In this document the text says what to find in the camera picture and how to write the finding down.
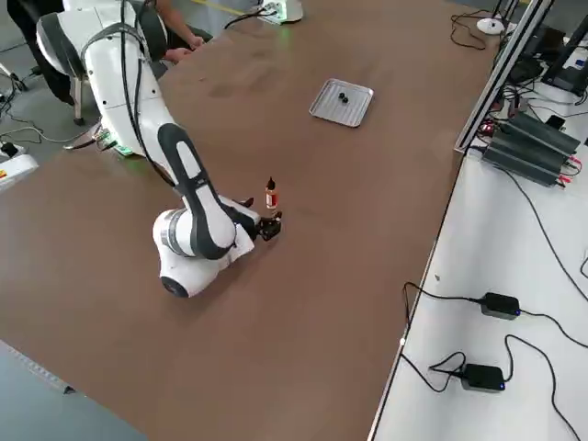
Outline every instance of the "white table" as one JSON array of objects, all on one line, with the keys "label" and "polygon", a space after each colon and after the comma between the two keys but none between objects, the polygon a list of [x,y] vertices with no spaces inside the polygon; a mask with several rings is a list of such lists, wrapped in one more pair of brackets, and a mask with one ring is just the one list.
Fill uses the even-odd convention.
[{"label": "white table", "polygon": [[[588,147],[581,146],[578,156],[588,163]],[[588,279],[579,273],[588,250],[588,172],[566,190],[517,179],[535,202],[564,265],[588,293]],[[473,155],[459,173],[424,288],[441,296],[478,298],[487,291],[515,296],[523,309],[554,316],[569,334],[588,343],[588,301],[562,273],[515,184]],[[400,296],[401,287],[394,294]],[[506,334],[525,338],[548,354],[558,377],[556,403],[580,437],[588,440],[588,351],[565,339],[546,319],[502,321],[481,315],[472,303],[422,296],[404,354],[437,387],[446,377],[427,372],[427,367],[458,350],[470,363],[499,366],[507,376]],[[445,393],[436,394],[404,360],[398,361],[371,437],[572,440],[551,407],[547,362],[518,342],[511,341],[511,347],[514,378],[499,394],[463,390],[457,379]]]}]

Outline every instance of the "plug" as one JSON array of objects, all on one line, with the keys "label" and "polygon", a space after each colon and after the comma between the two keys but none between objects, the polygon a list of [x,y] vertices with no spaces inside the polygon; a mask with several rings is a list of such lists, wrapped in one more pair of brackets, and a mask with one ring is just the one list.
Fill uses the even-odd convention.
[{"label": "plug", "polygon": [[481,313],[504,320],[514,320],[521,315],[518,299],[494,292],[487,292],[480,299]]},{"label": "plug", "polygon": [[5,142],[4,145],[0,147],[0,152],[8,156],[8,159],[10,159],[18,154],[18,148],[15,147],[15,144],[12,142]]},{"label": "plug", "polygon": [[505,388],[503,370],[496,366],[468,363],[460,374],[461,386],[465,390],[501,392]]}]

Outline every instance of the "person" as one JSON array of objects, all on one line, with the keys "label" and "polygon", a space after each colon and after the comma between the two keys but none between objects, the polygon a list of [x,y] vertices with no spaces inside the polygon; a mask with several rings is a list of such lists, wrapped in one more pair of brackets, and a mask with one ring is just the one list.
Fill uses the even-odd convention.
[{"label": "person", "polygon": [[172,0],[157,0],[155,9],[165,25],[173,31],[168,32],[168,48],[170,49],[164,57],[167,61],[181,62],[192,51],[210,40],[210,35],[207,33],[187,25],[182,14],[174,8]]},{"label": "person", "polygon": [[[164,58],[173,63],[184,60],[212,36],[203,30],[187,25],[182,14],[174,8],[172,0],[156,0],[155,8],[167,27],[168,44]],[[37,61],[52,93],[64,103],[73,106],[70,95],[70,78],[57,72],[40,52],[37,45],[37,20],[52,12],[63,11],[62,0],[6,0],[8,15],[20,28],[25,41]]]}]

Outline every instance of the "small bottle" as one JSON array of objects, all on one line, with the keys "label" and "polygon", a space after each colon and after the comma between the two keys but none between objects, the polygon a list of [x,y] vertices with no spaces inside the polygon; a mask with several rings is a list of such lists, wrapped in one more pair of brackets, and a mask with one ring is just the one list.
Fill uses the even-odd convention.
[{"label": "small bottle", "polygon": [[266,207],[267,209],[274,210],[277,208],[277,190],[276,183],[271,177],[267,182],[266,186]]}]

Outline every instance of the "person's hand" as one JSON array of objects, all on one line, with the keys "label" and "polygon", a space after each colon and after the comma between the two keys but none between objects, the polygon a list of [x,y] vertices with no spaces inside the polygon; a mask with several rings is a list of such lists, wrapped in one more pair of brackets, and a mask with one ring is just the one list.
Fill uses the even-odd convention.
[{"label": "person's hand", "polygon": [[169,62],[178,64],[184,60],[192,51],[186,48],[170,49],[165,53],[165,59]]},{"label": "person's hand", "polygon": [[190,46],[190,49],[192,51],[195,51],[204,44],[204,39],[202,37],[197,37],[196,35],[193,35],[187,44]]}]

